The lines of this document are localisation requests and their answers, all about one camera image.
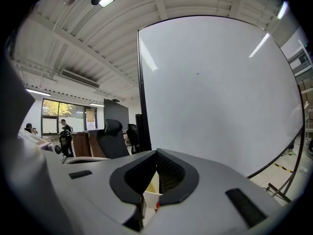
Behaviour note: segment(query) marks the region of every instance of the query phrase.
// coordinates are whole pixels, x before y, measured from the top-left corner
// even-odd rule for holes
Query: large white screen
[[[302,106],[287,60],[265,36],[241,21],[202,16],[140,30],[152,149],[245,176],[279,156],[301,129]]]

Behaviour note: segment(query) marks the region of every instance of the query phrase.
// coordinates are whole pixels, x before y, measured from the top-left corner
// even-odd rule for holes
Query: ceiling light
[[[101,5],[101,7],[106,7],[108,6],[111,2],[113,2],[114,0],[100,0],[99,4]]]
[[[90,103],[90,105],[104,107],[104,105],[102,105],[102,104],[93,104],[93,103]]]
[[[287,4],[286,1],[284,1],[284,2],[283,2],[283,6],[282,6],[282,8],[280,9],[280,11],[279,11],[279,13],[278,13],[278,16],[277,16],[278,19],[282,19],[284,13],[285,13],[286,10],[287,10],[287,7],[288,7],[288,4]]]
[[[253,57],[254,54],[259,50],[259,48],[261,48],[261,46],[265,43],[266,39],[269,37],[269,34],[266,33],[265,37],[262,39],[262,41],[259,43],[259,45],[255,48],[255,50],[253,51],[253,53],[251,53],[250,57]]]
[[[26,90],[27,90],[28,92],[31,92],[31,93],[36,93],[36,94],[45,95],[45,96],[51,96],[51,94],[49,94],[49,93],[34,91],[34,90],[30,90],[30,89],[26,89]]]

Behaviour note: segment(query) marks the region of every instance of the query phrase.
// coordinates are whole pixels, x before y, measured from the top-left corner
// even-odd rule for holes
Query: tree
[[[43,115],[57,116],[59,110],[59,116],[63,116],[66,113],[71,114],[70,109],[72,109],[70,104],[60,103],[59,107],[59,102],[44,100],[43,103]]]

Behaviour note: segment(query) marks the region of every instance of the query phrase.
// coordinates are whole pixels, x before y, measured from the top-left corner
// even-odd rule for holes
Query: window
[[[64,119],[73,132],[97,128],[97,108],[44,99],[42,106],[42,135],[57,136]]]

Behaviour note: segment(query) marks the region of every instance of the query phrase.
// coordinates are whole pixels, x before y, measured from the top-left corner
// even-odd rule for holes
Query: black office chair
[[[106,119],[104,129],[97,131],[97,141],[108,159],[117,159],[129,155],[126,148],[122,124],[115,119]]]
[[[139,138],[138,138],[137,126],[132,123],[128,124],[126,133],[132,145],[132,154],[139,153],[140,150],[139,150]]]

